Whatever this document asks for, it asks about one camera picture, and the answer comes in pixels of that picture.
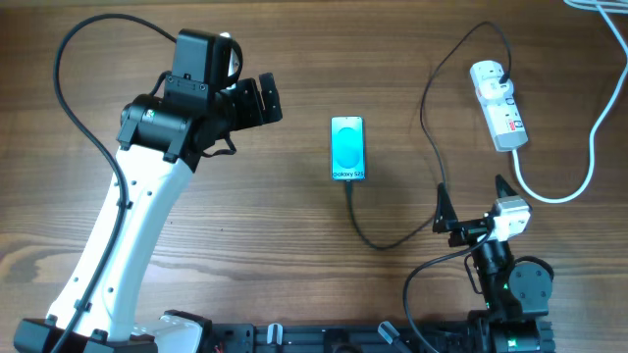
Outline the white power strip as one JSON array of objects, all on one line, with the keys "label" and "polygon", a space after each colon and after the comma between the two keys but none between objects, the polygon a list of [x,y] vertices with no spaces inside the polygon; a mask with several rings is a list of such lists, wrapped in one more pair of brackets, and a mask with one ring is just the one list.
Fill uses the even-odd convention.
[{"label": "white power strip", "polygon": [[510,152],[528,142],[528,135],[514,100],[514,92],[505,100],[486,102],[477,95],[478,84],[487,78],[504,76],[502,65],[486,60],[474,64],[469,71],[474,91],[485,116],[497,152]]}]

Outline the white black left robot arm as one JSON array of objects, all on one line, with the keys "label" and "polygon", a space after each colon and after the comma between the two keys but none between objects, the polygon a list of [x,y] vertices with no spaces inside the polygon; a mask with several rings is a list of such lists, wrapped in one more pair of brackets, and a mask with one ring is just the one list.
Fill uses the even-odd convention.
[{"label": "white black left robot arm", "polygon": [[274,77],[241,76],[227,34],[184,29],[172,67],[121,114],[103,207],[70,279],[42,319],[20,322],[20,352],[200,352],[209,320],[170,310],[140,324],[138,293],[167,218],[217,141],[282,117]]}]

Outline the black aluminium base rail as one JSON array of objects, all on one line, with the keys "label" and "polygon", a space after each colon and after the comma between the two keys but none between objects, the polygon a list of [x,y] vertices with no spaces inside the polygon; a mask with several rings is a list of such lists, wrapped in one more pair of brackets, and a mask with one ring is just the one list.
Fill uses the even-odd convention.
[{"label": "black aluminium base rail", "polygon": [[[475,321],[426,323],[423,339],[439,352],[553,353],[547,322],[489,324]],[[410,327],[283,326],[215,324],[199,350],[210,353],[426,352]]]}]

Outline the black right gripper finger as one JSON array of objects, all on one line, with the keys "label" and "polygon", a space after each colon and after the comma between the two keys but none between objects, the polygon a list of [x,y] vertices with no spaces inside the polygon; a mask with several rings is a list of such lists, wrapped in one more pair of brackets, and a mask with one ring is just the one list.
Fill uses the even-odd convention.
[{"label": "black right gripper finger", "polygon": [[502,175],[495,176],[497,198],[515,197],[518,193],[508,184]]},{"label": "black right gripper finger", "polygon": [[437,206],[434,217],[435,226],[454,226],[457,216],[451,204],[446,186],[443,182],[437,188]]}]

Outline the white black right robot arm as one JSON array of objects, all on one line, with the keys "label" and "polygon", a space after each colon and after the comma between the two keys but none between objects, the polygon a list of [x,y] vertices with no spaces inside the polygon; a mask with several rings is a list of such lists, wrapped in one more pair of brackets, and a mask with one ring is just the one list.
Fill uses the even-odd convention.
[{"label": "white black right robot arm", "polygon": [[466,266],[477,273],[473,286],[483,296],[487,309],[467,317],[469,345],[473,352],[554,352],[556,350],[549,314],[554,271],[549,263],[534,257],[513,256],[508,240],[527,227],[532,208],[505,181],[495,178],[497,199],[479,219],[457,218],[443,183],[437,189],[433,231],[448,233],[451,247],[468,246]]}]

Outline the white charger plug adapter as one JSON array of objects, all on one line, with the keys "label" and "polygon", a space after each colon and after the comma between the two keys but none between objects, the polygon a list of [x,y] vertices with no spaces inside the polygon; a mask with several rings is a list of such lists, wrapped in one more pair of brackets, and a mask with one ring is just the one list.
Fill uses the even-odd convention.
[{"label": "white charger plug adapter", "polygon": [[478,97],[486,102],[497,102],[505,100],[514,92],[514,87],[510,80],[501,82],[499,78],[487,78],[482,80],[477,87]]}]

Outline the light blue Galaxy smartphone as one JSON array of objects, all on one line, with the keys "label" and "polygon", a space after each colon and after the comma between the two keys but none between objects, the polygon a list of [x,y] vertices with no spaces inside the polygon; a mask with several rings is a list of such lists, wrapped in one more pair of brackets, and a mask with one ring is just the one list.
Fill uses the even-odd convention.
[{"label": "light blue Galaxy smartphone", "polygon": [[364,120],[360,116],[331,118],[331,176],[333,180],[366,178]]}]

